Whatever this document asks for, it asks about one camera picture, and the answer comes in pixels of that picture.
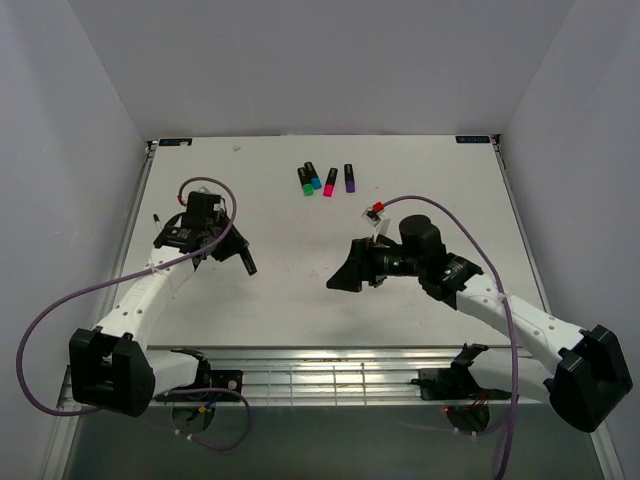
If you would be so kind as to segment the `green cap black highlighter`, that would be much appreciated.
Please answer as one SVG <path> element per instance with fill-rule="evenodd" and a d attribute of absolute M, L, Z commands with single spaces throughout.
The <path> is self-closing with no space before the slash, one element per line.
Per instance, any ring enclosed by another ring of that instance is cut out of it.
<path fill-rule="evenodd" d="M 304 167 L 299 167 L 297 169 L 298 178 L 301 184 L 302 192 L 305 196 L 312 196 L 314 193 L 314 188 L 311 184 L 311 180 L 307 175 L 307 171 Z"/>

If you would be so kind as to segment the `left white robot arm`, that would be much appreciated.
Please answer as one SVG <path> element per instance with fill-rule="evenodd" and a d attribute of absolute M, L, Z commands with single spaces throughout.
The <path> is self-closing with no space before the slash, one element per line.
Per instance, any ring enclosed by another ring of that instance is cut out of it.
<path fill-rule="evenodd" d="M 71 337 L 74 400 L 138 417 L 153 398 L 174 389 L 190 399 L 205 397 L 212 376 L 203 353 L 150 353 L 147 348 L 167 304 L 200 263 L 233 256 L 240 257 L 248 274 L 256 274 L 249 243 L 232 225 L 222 197 L 190 193 L 185 211 L 172 217 L 153 242 L 150 274 L 134 281 L 93 329 L 79 329 Z"/>

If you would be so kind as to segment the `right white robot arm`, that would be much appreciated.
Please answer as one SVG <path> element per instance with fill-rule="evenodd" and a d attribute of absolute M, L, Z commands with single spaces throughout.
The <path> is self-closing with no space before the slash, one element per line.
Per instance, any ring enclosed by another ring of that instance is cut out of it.
<path fill-rule="evenodd" d="M 579 431 L 594 432 L 631 391 L 633 382 L 615 333 L 602 325 L 587 330 L 499 291 L 496 280 L 470 260 L 450 253 L 439 229 L 421 214 L 399 224 L 400 240 L 355 239 L 329 289 L 358 293 L 388 277 L 414 277 L 432 299 L 515 337 L 533 356 L 518 367 L 519 395 L 545 402 Z"/>

